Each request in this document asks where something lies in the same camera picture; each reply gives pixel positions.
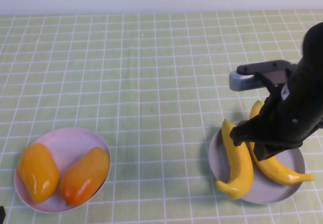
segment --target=plastic plate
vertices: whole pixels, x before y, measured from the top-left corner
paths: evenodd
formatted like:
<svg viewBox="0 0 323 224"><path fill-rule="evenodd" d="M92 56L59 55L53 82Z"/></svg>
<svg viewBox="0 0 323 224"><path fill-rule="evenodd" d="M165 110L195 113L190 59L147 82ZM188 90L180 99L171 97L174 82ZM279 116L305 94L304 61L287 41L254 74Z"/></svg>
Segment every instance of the plastic plate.
<svg viewBox="0 0 323 224"><path fill-rule="evenodd" d="M36 142L42 143L50 149L53 158L59 168L61 178L70 166L72 166L75 162L77 162L77 160L79 160L90 149L94 147L101 147L102 149L104 149L111 159L110 151L105 141L95 132L83 128L71 127L58 129L41 136L32 144ZM58 186L56 192L50 198L48 198L42 203L35 203L29 196L25 184L23 183L20 175L18 174L17 168L15 170L14 183L16 192L20 199L27 206L34 210L45 213L61 213L82 206L80 205L75 207L66 205L64 199L60 195L60 185ZM102 185L91 197L91 199L102 188Z"/></svg>
<svg viewBox="0 0 323 224"><path fill-rule="evenodd" d="M301 151L296 149L286 150L275 156L285 166L300 173L305 173L305 163ZM221 130L212 138L208 160L210 168L217 180L227 182L230 179L230 166L226 148L223 143ZM271 204L285 200L292 196L302 183L295 185L280 185L265 176L253 162L254 179L249 192L242 198L256 204Z"/></svg>

